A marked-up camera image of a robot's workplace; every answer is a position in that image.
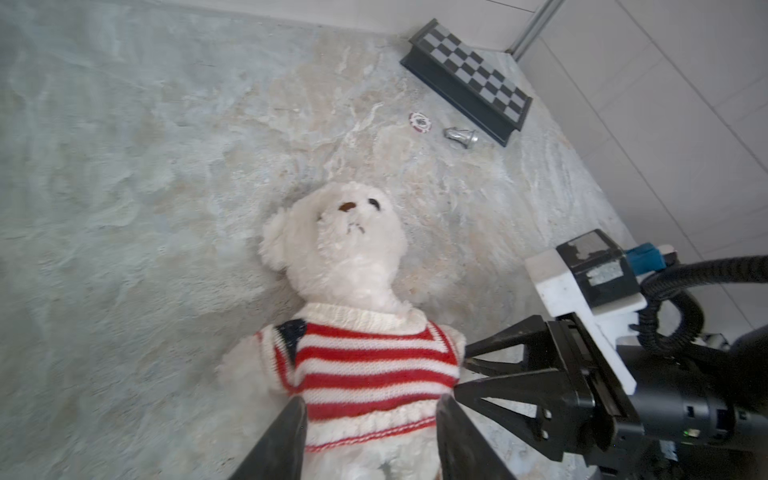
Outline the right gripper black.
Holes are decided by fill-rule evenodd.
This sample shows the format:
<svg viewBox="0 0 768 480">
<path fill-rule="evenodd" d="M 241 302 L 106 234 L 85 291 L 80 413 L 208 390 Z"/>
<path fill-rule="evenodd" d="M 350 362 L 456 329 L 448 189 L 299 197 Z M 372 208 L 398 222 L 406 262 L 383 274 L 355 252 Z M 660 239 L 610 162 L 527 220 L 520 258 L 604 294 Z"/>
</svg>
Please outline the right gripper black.
<svg viewBox="0 0 768 480">
<path fill-rule="evenodd" d="M 480 359 L 512 347 L 521 360 Z M 577 454 L 600 474 L 630 474 L 645 450 L 635 408 L 574 313 L 549 324 L 533 315 L 476 341 L 464 367 L 486 377 L 457 385 L 456 400 L 549 460 Z"/>
</svg>

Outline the white teddy bear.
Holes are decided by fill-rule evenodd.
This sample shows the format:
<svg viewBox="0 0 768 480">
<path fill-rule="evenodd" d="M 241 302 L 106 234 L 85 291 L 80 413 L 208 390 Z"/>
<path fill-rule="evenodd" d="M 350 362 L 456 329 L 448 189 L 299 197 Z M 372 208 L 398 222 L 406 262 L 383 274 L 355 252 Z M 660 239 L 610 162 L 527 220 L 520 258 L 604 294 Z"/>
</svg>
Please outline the white teddy bear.
<svg viewBox="0 0 768 480">
<path fill-rule="evenodd" d="M 406 235 L 390 199 L 383 191 L 356 182 L 329 183 L 279 210 L 265 223 L 259 247 L 263 263 L 287 275 L 303 307 L 322 303 L 387 314 L 418 309 L 399 299 L 393 289 L 406 251 Z M 298 397 L 270 385 L 255 334 L 223 357 L 217 369 L 219 381 L 250 399 Z M 309 452 L 305 444 L 302 475 L 438 479 L 442 472 L 436 423 L 401 437 L 322 452 Z"/>
</svg>

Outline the red white striped sweater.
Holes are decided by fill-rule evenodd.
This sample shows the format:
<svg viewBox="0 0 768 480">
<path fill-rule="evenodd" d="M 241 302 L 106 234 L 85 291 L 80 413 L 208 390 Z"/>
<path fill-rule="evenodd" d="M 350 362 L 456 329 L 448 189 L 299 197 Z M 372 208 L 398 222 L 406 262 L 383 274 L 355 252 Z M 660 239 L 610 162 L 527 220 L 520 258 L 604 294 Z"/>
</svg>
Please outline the red white striped sweater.
<svg viewBox="0 0 768 480">
<path fill-rule="evenodd" d="M 387 314 L 322 303 L 253 339 L 270 385 L 306 404 L 309 452 L 433 427 L 466 348 L 462 333 L 419 309 Z"/>
</svg>

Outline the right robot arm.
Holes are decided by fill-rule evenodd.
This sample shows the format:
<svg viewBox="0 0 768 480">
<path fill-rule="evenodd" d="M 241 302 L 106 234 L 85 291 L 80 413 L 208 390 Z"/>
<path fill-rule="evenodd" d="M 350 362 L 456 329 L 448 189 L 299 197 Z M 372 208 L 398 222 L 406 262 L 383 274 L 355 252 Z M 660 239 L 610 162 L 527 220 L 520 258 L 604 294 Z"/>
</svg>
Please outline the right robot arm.
<svg viewBox="0 0 768 480">
<path fill-rule="evenodd" d="M 687 469 L 739 473 L 767 453 L 767 332 L 729 349 L 699 342 L 704 315 L 690 289 L 762 284 L 767 260 L 678 262 L 668 247 L 625 251 L 606 239 L 573 240 L 526 263 L 547 309 L 470 344 L 476 379 L 438 408 L 449 479 L 507 479 L 510 472 L 466 410 L 501 425 L 545 457 L 578 454 L 600 478 L 659 468 L 664 442 Z"/>
</svg>

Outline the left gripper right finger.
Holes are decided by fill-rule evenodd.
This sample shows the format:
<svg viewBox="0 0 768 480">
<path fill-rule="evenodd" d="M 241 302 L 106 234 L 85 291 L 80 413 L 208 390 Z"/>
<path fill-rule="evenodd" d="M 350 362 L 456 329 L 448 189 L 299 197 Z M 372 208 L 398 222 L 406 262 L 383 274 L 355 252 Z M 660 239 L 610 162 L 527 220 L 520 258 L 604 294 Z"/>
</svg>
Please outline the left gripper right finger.
<svg viewBox="0 0 768 480">
<path fill-rule="evenodd" d="M 443 479 L 516 479 L 451 395 L 438 401 L 436 430 Z"/>
</svg>

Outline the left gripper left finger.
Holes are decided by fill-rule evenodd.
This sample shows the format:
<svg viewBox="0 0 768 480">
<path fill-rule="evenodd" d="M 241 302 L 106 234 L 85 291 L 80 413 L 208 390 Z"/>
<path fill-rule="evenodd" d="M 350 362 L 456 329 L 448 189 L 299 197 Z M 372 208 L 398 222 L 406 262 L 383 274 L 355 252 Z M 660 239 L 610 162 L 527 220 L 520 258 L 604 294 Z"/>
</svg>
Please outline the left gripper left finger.
<svg viewBox="0 0 768 480">
<path fill-rule="evenodd" d="M 300 479 L 307 425 L 306 404 L 302 398 L 293 397 L 229 479 Z"/>
</svg>

